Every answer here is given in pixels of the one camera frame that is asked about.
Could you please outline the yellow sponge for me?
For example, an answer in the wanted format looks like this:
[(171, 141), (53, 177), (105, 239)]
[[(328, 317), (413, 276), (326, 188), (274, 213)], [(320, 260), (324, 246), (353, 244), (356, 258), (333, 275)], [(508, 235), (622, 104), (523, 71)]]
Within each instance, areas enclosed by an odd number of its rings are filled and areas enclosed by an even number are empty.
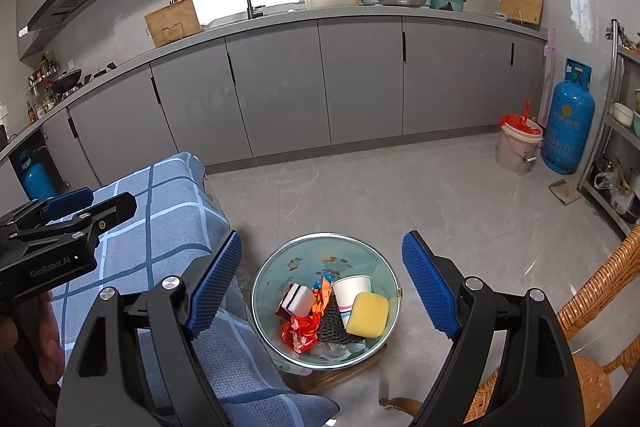
[(384, 333), (389, 313), (390, 302), (387, 298), (363, 291), (354, 300), (346, 333), (368, 339), (378, 338)]

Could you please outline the white block sponge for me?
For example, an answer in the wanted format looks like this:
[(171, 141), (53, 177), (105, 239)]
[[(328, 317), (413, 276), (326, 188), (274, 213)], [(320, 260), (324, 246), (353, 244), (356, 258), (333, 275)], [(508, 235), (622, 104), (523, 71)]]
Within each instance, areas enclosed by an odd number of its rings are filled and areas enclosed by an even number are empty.
[(280, 302), (280, 308), (291, 317), (306, 317), (312, 310), (316, 296), (307, 286), (292, 283)]

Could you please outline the white paper cup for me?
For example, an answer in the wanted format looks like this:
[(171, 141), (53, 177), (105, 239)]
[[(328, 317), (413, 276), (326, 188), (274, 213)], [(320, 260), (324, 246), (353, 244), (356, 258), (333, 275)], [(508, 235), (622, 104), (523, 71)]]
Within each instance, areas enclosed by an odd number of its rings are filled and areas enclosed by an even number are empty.
[(348, 324), (356, 297), (365, 291), (371, 291), (371, 279), (367, 275), (343, 277), (332, 284), (332, 295), (335, 297), (344, 326)]

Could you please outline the red plastic bag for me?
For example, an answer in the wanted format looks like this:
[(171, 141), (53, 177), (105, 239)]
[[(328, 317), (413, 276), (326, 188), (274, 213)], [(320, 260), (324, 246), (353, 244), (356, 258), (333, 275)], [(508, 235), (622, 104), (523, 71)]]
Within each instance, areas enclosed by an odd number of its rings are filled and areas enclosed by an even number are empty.
[(306, 317), (285, 313), (281, 317), (280, 337), (289, 348), (301, 355), (320, 341), (321, 319), (321, 313), (311, 313)]

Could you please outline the black bumpy mesh pad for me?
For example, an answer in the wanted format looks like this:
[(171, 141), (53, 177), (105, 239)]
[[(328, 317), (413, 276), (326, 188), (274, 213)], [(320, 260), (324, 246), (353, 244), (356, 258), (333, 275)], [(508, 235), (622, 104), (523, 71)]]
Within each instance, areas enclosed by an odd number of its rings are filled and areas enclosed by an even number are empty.
[(336, 345), (347, 345), (347, 343), (354, 342), (352, 336), (346, 332), (334, 295), (330, 296), (329, 303), (321, 317), (318, 338), (324, 343), (335, 343)]

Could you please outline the blue wrapper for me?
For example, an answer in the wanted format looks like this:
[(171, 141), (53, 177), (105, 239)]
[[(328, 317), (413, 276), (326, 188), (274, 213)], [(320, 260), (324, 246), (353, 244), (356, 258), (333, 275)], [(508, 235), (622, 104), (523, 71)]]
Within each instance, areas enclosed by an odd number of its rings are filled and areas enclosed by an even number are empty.
[(321, 277), (318, 278), (318, 280), (316, 280), (316, 283), (314, 283), (314, 289), (316, 291), (320, 291), (320, 289), (323, 287), (324, 284), (328, 284), (329, 286), (331, 286), (333, 283), (333, 277), (330, 273), (323, 273), (321, 275)]

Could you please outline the orange wrapper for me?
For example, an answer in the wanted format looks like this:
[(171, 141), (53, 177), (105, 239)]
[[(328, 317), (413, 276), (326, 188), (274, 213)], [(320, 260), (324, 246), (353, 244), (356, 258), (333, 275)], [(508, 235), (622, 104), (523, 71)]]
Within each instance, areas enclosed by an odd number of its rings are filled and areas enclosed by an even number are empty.
[(312, 286), (312, 292), (314, 293), (314, 304), (311, 307), (311, 312), (313, 314), (323, 314), (326, 311), (326, 307), (329, 306), (332, 285), (324, 284), (320, 291), (316, 291)]

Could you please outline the white green printed plastic bag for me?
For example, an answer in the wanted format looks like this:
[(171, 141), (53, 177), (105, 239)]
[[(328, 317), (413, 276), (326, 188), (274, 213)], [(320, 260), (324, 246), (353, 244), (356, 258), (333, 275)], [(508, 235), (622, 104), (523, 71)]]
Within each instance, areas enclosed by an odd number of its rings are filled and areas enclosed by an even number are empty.
[(354, 355), (359, 355), (364, 349), (366, 349), (366, 343), (363, 340), (356, 341), (356, 343), (346, 343), (346, 345), (319, 341), (311, 348), (310, 354), (328, 363), (338, 363)]

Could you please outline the blue plaid tablecloth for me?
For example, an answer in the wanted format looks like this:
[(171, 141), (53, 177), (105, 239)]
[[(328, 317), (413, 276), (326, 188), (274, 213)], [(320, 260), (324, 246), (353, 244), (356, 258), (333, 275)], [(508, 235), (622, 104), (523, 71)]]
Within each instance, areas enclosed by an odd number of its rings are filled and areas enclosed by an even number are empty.
[(67, 359), (60, 426), (325, 426), (337, 405), (291, 390), (247, 321), (236, 277), (209, 329), (186, 329), (186, 269), (233, 231), (198, 158), (179, 153), (96, 191), (134, 195), (96, 269), (54, 291)]

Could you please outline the black wok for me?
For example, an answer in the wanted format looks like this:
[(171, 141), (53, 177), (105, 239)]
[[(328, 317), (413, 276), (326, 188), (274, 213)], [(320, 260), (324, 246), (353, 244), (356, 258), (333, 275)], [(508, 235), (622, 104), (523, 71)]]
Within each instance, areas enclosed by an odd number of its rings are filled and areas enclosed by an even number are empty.
[(70, 72), (66, 72), (65, 74), (58, 77), (57, 80), (54, 80), (51, 84), (51, 91), (56, 94), (63, 94), (67, 91), (73, 89), (78, 85), (81, 77), (80, 69), (73, 69)]

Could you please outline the wicker chair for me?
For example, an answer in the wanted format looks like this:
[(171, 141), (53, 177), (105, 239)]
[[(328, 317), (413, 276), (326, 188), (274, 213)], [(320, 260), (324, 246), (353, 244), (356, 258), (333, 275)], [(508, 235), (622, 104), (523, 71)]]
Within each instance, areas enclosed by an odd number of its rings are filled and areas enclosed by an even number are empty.
[(618, 294), (639, 278), (639, 229), (634, 228), (613, 254), (578, 289), (558, 312), (563, 332), (574, 350), (574, 361), (582, 389), (586, 424), (603, 417), (614, 399), (611, 375), (621, 369), (630, 375), (639, 361), (639, 340), (634, 339), (611, 362), (600, 364), (596, 350), (585, 343), (587, 336), (602, 323), (605, 312)]

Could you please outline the pink bin with red bag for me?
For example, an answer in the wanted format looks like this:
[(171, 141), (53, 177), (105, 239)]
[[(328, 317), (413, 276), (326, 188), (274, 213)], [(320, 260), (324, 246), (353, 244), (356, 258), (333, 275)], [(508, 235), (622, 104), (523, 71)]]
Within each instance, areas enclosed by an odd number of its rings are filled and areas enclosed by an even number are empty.
[(496, 161), (501, 168), (517, 176), (524, 176), (533, 169), (542, 141), (542, 129), (529, 118), (529, 113), (530, 104), (526, 98), (522, 115), (506, 114), (499, 120)]

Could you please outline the metal shelf rack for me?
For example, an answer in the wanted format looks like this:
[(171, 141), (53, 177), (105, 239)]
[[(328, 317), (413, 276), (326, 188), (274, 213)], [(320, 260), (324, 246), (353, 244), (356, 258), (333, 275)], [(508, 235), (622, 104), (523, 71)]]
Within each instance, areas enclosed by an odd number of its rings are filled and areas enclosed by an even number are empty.
[(578, 181), (578, 190), (588, 194), (618, 226), (628, 235), (637, 219), (630, 221), (616, 212), (612, 197), (594, 186), (596, 174), (603, 172), (609, 161), (614, 168), (620, 167), (630, 173), (632, 166), (639, 165), (639, 137), (634, 133), (634, 124), (624, 126), (614, 117), (614, 104), (620, 103), (630, 109), (636, 108), (634, 89), (639, 87), (639, 53), (625, 46), (624, 28), (618, 20), (611, 20), (605, 38), (611, 41), (611, 67), (608, 74), (603, 112), (599, 120), (596, 142), (588, 156), (587, 165)]

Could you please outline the blue gas cylinder right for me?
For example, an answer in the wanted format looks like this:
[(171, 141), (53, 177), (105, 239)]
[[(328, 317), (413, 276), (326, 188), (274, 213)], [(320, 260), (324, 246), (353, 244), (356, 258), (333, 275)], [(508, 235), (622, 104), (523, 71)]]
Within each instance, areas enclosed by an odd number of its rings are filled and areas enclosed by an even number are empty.
[(568, 58), (564, 79), (553, 90), (542, 159), (557, 173), (574, 173), (582, 159), (596, 110), (590, 79), (590, 66)]

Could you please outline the wooden cutting board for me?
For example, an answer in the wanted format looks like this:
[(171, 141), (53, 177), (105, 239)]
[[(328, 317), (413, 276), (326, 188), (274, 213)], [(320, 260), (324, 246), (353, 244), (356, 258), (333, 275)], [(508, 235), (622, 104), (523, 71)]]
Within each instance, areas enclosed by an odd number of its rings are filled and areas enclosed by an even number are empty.
[(172, 0), (163, 8), (146, 14), (144, 21), (156, 48), (202, 31), (193, 0)]
[(498, 11), (506, 14), (510, 22), (539, 26), (544, 0), (499, 0)]

